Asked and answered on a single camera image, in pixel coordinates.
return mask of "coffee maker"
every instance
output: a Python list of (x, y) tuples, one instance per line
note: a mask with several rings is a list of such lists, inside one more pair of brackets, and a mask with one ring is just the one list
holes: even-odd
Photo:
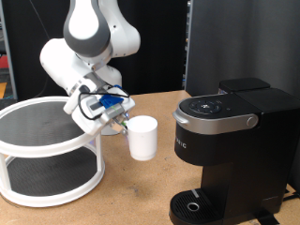
[(280, 210), (300, 134), (300, 100), (258, 79), (178, 104), (175, 153), (202, 166), (201, 188), (176, 194), (175, 225), (232, 225)]

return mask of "table surface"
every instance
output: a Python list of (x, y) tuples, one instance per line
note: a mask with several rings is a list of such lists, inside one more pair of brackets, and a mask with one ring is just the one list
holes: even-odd
[[(141, 114), (158, 121), (157, 155), (134, 160), (122, 135), (102, 137), (106, 171), (101, 182), (80, 199), (48, 208), (30, 208), (0, 198), (0, 224), (162, 224), (169, 219), (171, 198), (178, 192), (199, 188), (202, 167), (187, 164), (173, 150), (175, 120), (172, 112), (185, 91), (132, 96), (136, 107), (130, 117)], [(275, 215), (280, 224), (300, 225), (300, 201), (284, 202)], [(256, 220), (243, 225), (259, 225)]]

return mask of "white cup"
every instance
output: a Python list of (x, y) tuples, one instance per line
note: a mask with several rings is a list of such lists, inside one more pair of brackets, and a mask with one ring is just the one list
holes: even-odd
[(139, 161), (153, 158), (158, 150), (158, 121), (147, 115), (139, 115), (127, 122), (129, 150)]

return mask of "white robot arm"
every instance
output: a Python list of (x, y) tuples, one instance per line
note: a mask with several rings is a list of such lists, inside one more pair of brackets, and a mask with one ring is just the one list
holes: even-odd
[[(124, 90), (110, 85), (121, 84), (121, 76), (107, 63), (136, 53), (140, 43), (138, 31), (124, 19), (116, 0), (70, 0), (64, 38), (51, 39), (40, 62), (70, 96), (64, 110), (84, 132), (93, 135), (108, 123), (122, 129), (135, 103)], [(115, 95), (121, 98), (114, 104)]]

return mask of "black curtain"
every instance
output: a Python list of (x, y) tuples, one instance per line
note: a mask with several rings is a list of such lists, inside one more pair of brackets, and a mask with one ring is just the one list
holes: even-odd
[[(1, 0), (19, 100), (65, 95), (39, 63), (48, 38), (62, 38), (69, 0)], [(119, 0), (121, 12), (141, 35), (140, 50), (109, 65), (131, 94), (179, 90), (184, 73), (187, 0)]]
[[(187, 91), (218, 92), (221, 80), (255, 77), (300, 98), (300, 1), (194, 0)], [(300, 191), (300, 150), (289, 182)]]

